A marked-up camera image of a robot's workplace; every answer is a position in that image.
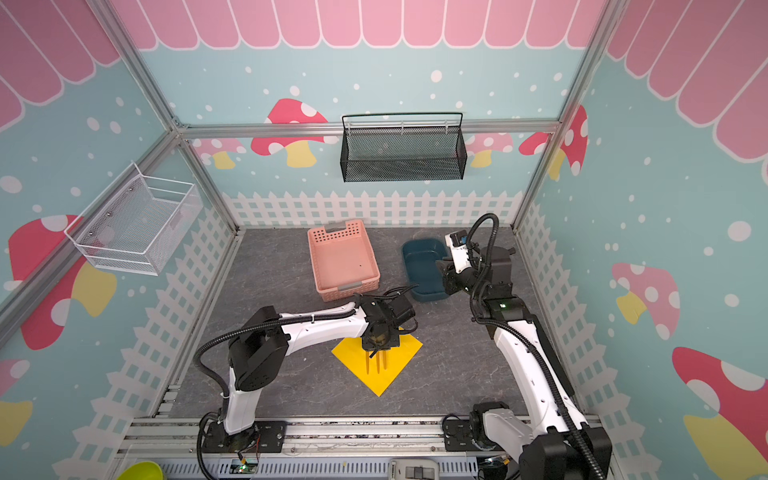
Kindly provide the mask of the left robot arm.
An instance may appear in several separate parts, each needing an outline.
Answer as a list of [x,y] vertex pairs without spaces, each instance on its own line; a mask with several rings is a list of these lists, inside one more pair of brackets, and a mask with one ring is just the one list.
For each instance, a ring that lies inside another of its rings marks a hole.
[[207,341],[193,355],[195,367],[221,389],[222,405],[199,423],[196,453],[236,453],[259,447],[264,435],[256,420],[262,390],[274,381],[284,359],[303,348],[357,339],[364,358],[383,367],[386,353],[414,332],[403,325],[415,317],[409,286],[380,295],[356,294],[342,306],[308,313],[259,309],[239,329]]

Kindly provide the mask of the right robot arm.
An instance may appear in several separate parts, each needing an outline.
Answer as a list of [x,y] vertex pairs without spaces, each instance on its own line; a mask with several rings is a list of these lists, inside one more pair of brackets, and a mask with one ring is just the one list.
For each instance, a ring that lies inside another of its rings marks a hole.
[[522,420],[502,402],[475,405],[472,442],[503,450],[517,466],[514,479],[605,479],[611,440],[575,405],[538,317],[514,294],[513,253],[497,246],[499,225],[497,215],[485,213],[469,230],[448,234],[450,256],[437,264],[445,292],[467,294],[471,320],[486,328],[509,364],[528,413]]

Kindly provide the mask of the yellow paper napkin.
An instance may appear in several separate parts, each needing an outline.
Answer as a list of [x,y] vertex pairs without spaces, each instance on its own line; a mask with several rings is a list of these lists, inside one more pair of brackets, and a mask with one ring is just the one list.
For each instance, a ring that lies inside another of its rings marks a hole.
[[400,345],[371,356],[360,338],[342,340],[333,355],[369,390],[380,397],[416,356],[423,344],[412,335],[400,337]]

